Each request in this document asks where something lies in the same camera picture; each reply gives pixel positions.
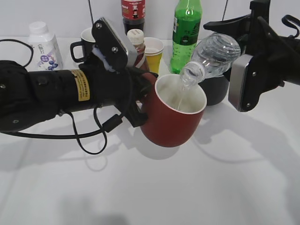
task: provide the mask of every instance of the bottle cap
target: bottle cap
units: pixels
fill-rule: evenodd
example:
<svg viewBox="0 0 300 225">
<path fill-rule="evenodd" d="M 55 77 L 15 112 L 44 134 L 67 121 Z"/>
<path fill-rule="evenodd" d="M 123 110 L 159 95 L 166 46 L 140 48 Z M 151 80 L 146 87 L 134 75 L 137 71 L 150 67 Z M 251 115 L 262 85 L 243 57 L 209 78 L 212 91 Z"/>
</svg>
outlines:
<svg viewBox="0 0 300 225">
<path fill-rule="evenodd" d="M 29 25 L 31 34 L 45 34 L 48 33 L 48 26 L 45 22 L 33 22 Z"/>
<path fill-rule="evenodd" d="M 139 29 L 132 29 L 128 31 L 127 37 L 133 45 L 140 45 L 144 43 L 144 32 Z"/>
</svg>

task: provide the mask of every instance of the red cup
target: red cup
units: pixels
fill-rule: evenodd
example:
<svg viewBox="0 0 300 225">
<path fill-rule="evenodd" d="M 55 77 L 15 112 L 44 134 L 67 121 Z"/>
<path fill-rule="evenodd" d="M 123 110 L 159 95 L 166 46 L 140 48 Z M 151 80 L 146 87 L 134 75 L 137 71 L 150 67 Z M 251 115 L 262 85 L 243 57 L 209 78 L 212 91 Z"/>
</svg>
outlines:
<svg viewBox="0 0 300 225">
<path fill-rule="evenodd" d="M 178 74 L 160 77 L 142 105 L 142 111 L 149 117 L 141 127 L 142 132 L 159 146 L 170 148 L 187 142 L 196 131 L 207 105 L 204 91 L 196 85 L 185 92 L 182 109 L 172 108 L 180 101 L 181 85 Z"/>
</svg>

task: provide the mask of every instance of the white tabletop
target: white tabletop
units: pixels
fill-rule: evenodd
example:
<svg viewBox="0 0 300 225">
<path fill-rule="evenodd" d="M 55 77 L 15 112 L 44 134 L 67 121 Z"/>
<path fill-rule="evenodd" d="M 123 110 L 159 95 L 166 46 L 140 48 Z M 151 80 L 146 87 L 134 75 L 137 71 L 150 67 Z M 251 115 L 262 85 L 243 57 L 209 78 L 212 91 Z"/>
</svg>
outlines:
<svg viewBox="0 0 300 225">
<path fill-rule="evenodd" d="M 65 69 L 76 67 L 69 45 L 77 40 L 59 38 Z M 169 73 L 172 42 L 165 44 L 160 75 Z M 0 44 L 0 60 L 25 64 L 28 57 L 22 47 Z M 0 224 L 298 225 L 300 105 L 292 99 L 299 95 L 287 83 L 248 113 L 226 99 L 208 107 L 191 140 L 174 149 L 152 144 L 126 120 L 96 157 L 76 141 L 0 135 Z M 99 117 L 116 112 L 107 107 Z M 80 133 L 97 129 L 92 111 L 75 119 Z M 67 115 L 26 131 L 73 133 Z M 97 150 L 103 138 L 82 142 Z"/>
</svg>

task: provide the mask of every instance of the green soda bottle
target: green soda bottle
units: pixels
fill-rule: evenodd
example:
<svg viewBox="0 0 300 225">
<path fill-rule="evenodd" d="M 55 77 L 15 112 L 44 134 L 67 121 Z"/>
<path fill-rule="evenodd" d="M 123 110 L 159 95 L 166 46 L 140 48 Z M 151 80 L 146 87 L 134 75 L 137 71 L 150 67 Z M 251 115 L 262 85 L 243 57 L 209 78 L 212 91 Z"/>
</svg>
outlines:
<svg viewBox="0 0 300 225">
<path fill-rule="evenodd" d="M 202 6 L 200 0 L 180 0 L 174 17 L 173 56 L 170 69 L 179 74 L 197 45 Z"/>
</svg>

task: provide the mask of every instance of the clear plastic bottle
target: clear plastic bottle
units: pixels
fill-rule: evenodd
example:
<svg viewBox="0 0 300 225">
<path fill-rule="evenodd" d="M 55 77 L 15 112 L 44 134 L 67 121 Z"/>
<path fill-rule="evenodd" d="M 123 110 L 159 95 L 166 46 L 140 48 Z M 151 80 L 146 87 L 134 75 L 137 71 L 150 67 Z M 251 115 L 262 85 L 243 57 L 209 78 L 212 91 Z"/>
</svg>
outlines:
<svg viewBox="0 0 300 225">
<path fill-rule="evenodd" d="M 231 36 L 210 35 L 199 43 L 191 61 L 180 72 L 184 86 L 191 87 L 205 79 L 222 76 L 240 54 L 240 46 Z"/>
<path fill-rule="evenodd" d="M 34 22 L 29 25 L 28 43 L 33 47 L 33 63 L 37 70 L 63 69 L 62 57 L 56 36 L 49 32 L 45 22 Z"/>
</svg>

